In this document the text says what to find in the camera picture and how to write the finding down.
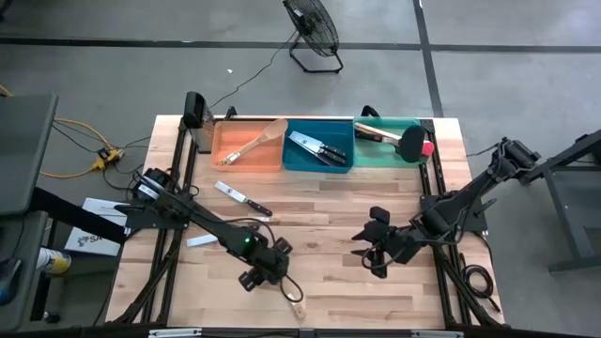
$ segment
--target red object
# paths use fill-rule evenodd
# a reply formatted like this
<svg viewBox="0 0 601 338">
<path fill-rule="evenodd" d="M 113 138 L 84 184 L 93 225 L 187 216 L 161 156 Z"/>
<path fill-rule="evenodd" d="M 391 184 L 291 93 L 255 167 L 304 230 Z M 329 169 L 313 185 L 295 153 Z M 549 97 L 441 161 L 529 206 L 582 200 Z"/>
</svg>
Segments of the red object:
<svg viewBox="0 0 601 338">
<path fill-rule="evenodd" d="M 430 141 L 424 141 L 424 145 L 422 146 L 422 155 L 430 157 L 434 153 L 434 144 Z"/>
</svg>

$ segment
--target yellow extension cord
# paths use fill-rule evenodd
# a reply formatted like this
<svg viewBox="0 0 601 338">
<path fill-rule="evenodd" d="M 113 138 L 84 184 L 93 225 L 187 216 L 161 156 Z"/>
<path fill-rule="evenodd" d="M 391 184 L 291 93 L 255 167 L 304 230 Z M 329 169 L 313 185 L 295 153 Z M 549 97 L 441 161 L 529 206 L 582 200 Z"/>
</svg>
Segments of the yellow extension cord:
<svg viewBox="0 0 601 338">
<path fill-rule="evenodd" d="M 8 97 L 12 96 L 12 93 L 10 91 L 8 91 L 8 89 L 4 88 L 3 85 L 0 84 L 0 90 L 2 90 Z M 80 121 L 76 121 L 76 120 L 71 120 L 68 118 L 61 118 L 61 117 L 55 117 L 54 121 L 59 121 L 59 122 L 64 122 L 64 123 L 70 123 L 70 124 L 74 124 L 77 126 L 81 126 L 84 128 L 87 128 L 88 130 L 94 132 L 96 135 L 98 135 L 98 137 L 106 144 L 106 147 L 110 150 L 113 150 L 113 146 L 111 146 L 111 144 L 109 144 L 108 141 L 106 141 L 106 138 L 104 138 L 104 136 L 102 136 L 102 134 L 95 130 L 94 128 L 92 128 L 92 126 L 84 123 L 84 122 L 80 122 Z M 93 172 L 96 169 L 100 169 L 99 167 L 97 167 L 95 165 L 96 163 L 94 163 L 89 169 L 87 169 L 86 171 L 83 171 L 81 173 L 77 173 L 77 174 L 70 174 L 70 175 L 59 175 L 59 174 L 51 174 L 51 173 L 46 173 L 43 171 L 40 171 L 39 173 L 46 176 L 46 177 L 52 177 L 52 178 L 60 178 L 60 179 L 67 179 L 67 178 L 76 178 L 76 177 L 82 177 L 84 175 L 87 175 L 91 172 Z"/>
</svg>

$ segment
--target green tray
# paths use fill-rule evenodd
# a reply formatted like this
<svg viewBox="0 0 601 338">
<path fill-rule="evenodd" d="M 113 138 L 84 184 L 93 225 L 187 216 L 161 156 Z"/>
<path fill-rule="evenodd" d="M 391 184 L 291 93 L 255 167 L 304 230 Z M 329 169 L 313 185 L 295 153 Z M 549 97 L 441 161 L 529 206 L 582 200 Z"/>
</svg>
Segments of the green tray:
<svg viewBox="0 0 601 338">
<path fill-rule="evenodd" d="M 397 135 L 403 135 L 405 130 L 411 126 L 422 125 L 417 118 L 403 117 L 355 117 L 353 118 L 354 122 L 363 123 Z M 420 163 L 420 161 L 415 163 L 403 161 L 401 156 L 394 152 L 394 146 L 391 144 L 355 139 L 355 165 L 411 168 L 418 166 Z"/>
</svg>

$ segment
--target floor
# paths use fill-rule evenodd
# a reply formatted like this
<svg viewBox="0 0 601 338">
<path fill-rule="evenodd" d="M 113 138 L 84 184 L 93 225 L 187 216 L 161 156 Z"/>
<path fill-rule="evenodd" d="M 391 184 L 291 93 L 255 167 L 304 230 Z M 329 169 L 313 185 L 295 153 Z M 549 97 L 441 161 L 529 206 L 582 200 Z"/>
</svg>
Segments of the floor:
<svg viewBox="0 0 601 338">
<path fill-rule="evenodd" d="M 343 42 L 345 69 L 305 74 L 282 52 L 215 114 L 235 105 L 246 115 L 357 115 L 370 104 L 382 115 L 458 117 L 468 152 L 507 135 L 544 158 L 599 128 L 596 0 L 323 3 Z M 0 24 L 0 37 L 105 39 L 87 42 L 98 45 L 137 39 L 139 47 L 23 46 L 2 39 L 0 84 L 17 95 L 53 91 L 60 97 L 58 116 L 89 122 L 123 145 L 149 135 L 155 115 L 181 114 L 187 91 L 209 101 L 231 91 L 267 64 L 292 32 L 279 0 L 20 0 Z M 174 48 L 152 47 L 160 43 Z M 299 55 L 316 67 L 332 61 L 310 50 Z M 131 149 L 122 167 L 133 168 L 144 156 L 143 149 Z M 53 132 L 43 169 L 75 173 L 92 159 Z M 487 156 L 470 158 L 474 174 L 487 164 Z M 110 179 L 129 181 L 118 173 Z M 39 184 L 78 204 L 85 197 L 123 199 L 99 175 L 42 177 Z M 544 182 L 506 183 L 489 196 L 499 199 L 486 216 L 507 322 L 601 335 L 601 269 L 547 273 L 547 265 L 569 252 Z M 111 273 L 69 280 L 60 325 L 91 324 L 111 280 Z"/>
</svg>

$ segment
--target butcher block tabletop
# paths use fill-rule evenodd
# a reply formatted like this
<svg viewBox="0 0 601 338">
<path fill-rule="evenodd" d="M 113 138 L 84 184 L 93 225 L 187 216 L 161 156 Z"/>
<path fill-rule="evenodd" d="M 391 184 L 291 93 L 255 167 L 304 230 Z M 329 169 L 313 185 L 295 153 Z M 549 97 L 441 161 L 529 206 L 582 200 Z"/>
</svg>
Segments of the butcher block tabletop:
<svg viewBox="0 0 601 338">
<path fill-rule="evenodd" d="M 179 120 L 178 115 L 157 116 L 146 168 L 165 170 L 171 165 Z M 455 118 L 433 120 L 447 190 L 461 189 L 470 182 L 471 175 L 459 122 Z M 183 154 L 182 171 L 186 148 Z M 390 265 L 386 279 L 373 276 L 362 268 L 361 258 L 350 253 L 369 247 L 369 243 L 353 241 L 351 237 L 370 220 L 370 207 L 389 210 L 391 224 L 399 226 L 408 224 L 408 219 L 418 212 L 423 192 L 417 168 L 354 167 L 348 174 L 284 168 L 276 173 L 223 173 L 211 168 L 209 157 L 196 156 L 193 185 L 200 191 L 196 202 L 224 219 L 263 216 L 215 189 L 215 182 L 220 180 L 273 211 L 276 222 L 271 228 L 275 237 L 286 238 L 294 247 L 288 274 L 304 291 L 306 317 L 295 317 L 276 285 L 265 282 L 246 292 L 238 277 L 250 267 L 225 253 L 217 243 L 186 247 L 185 239 L 206 234 L 191 225 L 180 249 L 169 326 L 444 328 L 434 257 L 429 247 L 421 249 L 406 265 Z M 433 177 L 431 163 L 429 169 Z M 435 192 L 434 181 L 431 186 Z M 124 244 L 107 321 L 121 315 L 144 286 L 157 233 L 142 230 Z M 466 234 L 459 251 L 468 264 L 485 267 L 494 279 L 488 250 L 479 238 Z M 163 282 L 164 278 L 155 297 L 153 316 L 160 308 Z M 287 283 L 285 287 L 294 291 Z M 456 290 L 450 280 L 449 291 L 458 320 Z M 499 302 L 496 291 L 493 299 Z M 481 302 L 495 319 L 503 321 L 488 301 Z"/>
</svg>

